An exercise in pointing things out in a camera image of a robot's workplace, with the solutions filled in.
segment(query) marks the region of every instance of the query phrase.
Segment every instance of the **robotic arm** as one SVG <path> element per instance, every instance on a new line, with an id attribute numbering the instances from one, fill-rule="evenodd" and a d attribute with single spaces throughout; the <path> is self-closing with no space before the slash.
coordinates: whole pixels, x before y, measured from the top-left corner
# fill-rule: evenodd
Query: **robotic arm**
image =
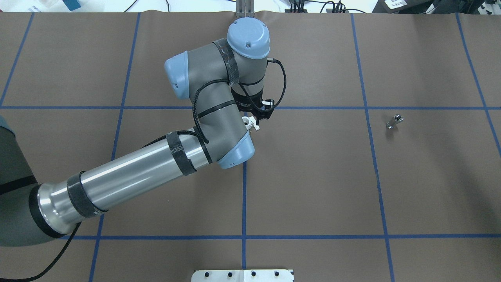
<path id="1" fill-rule="evenodd" d="M 241 18 L 230 25 L 226 39 L 167 60 L 164 66 L 176 96 L 191 99 L 195 127 L 171 132 L 60 183 L 37 182 L 14 132 L 0 116 L 0 245 L 60 238 L 79 222 L 210 163 L 227 169 L 250 159 L 255 152 L 249 135 L 253 124 L 246 125 L 240 111 L 251 112 L 258 123 L 280 102 L 262 99 L 268 62 L 284 71 L 279 61 L 267 58 L 269 51 L 266 25 Z"/>

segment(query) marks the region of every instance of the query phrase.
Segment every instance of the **light blue cap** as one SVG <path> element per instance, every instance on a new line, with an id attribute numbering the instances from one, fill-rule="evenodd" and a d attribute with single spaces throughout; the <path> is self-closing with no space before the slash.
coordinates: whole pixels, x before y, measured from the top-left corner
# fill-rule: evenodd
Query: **light blue cap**
<path id="1" fill-rule="evenodd" d="M 1 116 L 1 115 L 0 115 L 0 127 L 3 127 L 5 129 L 7 129 L 8 131 L 12 132 L 12 134 L 14 134 L 14 136 L 16 136 L 16 134 L 14 133 L 14 131 L 7 124 L 7 121 L 5 120 L 5 118 L 3 116 Z"/>
<path id="2" fill-rule="evenodd" d="M 268 27 L 255 18 L 240 18 L 228 28 L 228 44 L 240 55 L 250 59 L 262 59 L 270 53 Z"/>
<path id="3" fill-rule="evenodd" d="M 237 166 L 254 156 L 256 150 L 254 149 L 254 144 L 252 143 L 251 135 L 247 133 L 238 141 L 238 143 L 233 147 L 224 157 L 222 157 L 217 163 L 223 169 L 229 169 Z"/>
<path id="4" fill-rule="evenodd" d="M 163 64 L 170 84 L 179 99 L 189 98 L 188 51 L 165 61 Z"/>

